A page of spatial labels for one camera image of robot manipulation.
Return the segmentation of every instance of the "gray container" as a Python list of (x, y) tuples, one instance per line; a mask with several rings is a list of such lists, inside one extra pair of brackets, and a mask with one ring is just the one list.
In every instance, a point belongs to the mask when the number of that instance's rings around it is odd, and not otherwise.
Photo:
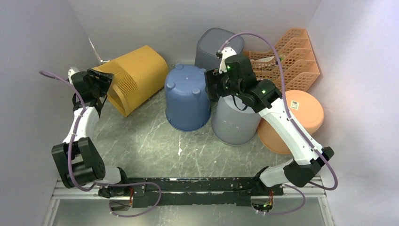
[[(236, 98), (237, 107), (245, 105)], [(232, 96), (221, 97), (212, 116), (212, 130), (223, 143), (228, 145), (244, 145), (256, 135), (261, 116), (248, 107), (240, 111), (234, 105)]]
[[(194, 64), (206, 70), (219, 68), (221, 59), (216, 57), (216, 52), (233, 35), (235, 35), (233, 32), (221, 28), (207, 30), (197, 43)], [(232, 47), (237, 54), (242, 53), (244, 50), (244, 39), (236, 37), (227, 46)]]

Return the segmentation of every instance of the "orange container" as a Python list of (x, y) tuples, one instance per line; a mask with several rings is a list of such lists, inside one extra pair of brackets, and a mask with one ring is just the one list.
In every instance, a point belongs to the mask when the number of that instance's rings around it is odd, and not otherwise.
[[(306, 131), (309, 134), (316, 132), (324, 120), (324, 111), (320, 102), (309, 93), (299, 90), (287, 91), (286, 97), (290, 111)], [(258, 136), (270, 150), (280, 154), (291, 154), (284, 141), (264, 119), (259, 123)]]

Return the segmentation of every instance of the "white label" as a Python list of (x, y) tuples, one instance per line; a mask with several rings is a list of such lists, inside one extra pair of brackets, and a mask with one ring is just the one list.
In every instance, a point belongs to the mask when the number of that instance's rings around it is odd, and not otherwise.
[(299, 108), (299, 103), (294, 100), (291, 100), (291, 109), (298, 111), (298, 108)]

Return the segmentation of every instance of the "gray wall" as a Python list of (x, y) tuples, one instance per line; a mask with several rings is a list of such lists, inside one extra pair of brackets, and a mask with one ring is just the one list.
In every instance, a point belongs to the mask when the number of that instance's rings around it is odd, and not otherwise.
[[(399, 2), (323, 0), (308, 26), (322, 76), (311, 93), (324, 108), (315, 134), (335, 150), (337, 226), (398, 225)], [(323, 169), (324, 184), (332, 185)]]
[[(209, 28), (256, 32), (275, 43), (290, 27), (306, 27), (321, 0), (69, 0), (98, 54), (119, 57), (143, 45), (170, 63), (193, 63)], [(246, 49), (267, 49), (246, 37)]]
[(40, 69), (66, 75), (96, 65), (65, 0), (0, 0), (0, 219), (41, 225), (57, 179), (51, 147), (73, 120), (72, 92)]

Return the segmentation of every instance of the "yellow bin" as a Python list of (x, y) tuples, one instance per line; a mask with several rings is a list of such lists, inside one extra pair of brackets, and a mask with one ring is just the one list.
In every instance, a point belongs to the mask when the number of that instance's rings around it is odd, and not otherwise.
[(114, 74), (108, 99), (124, 116), (160, 90), (169, 72), (165, 60), (149, 46), (93, 69)]
[[(324, 120), (324, 111), (320, 102), (309, 93), (290, 90), (286, 92), (287, 104), (298, 121), (312, 135)], [(258, 126), (258, 135), (262, 143), (270, 150), (280, 154), (291, 154), (289, 148), (273, 127), (264, 119)]]

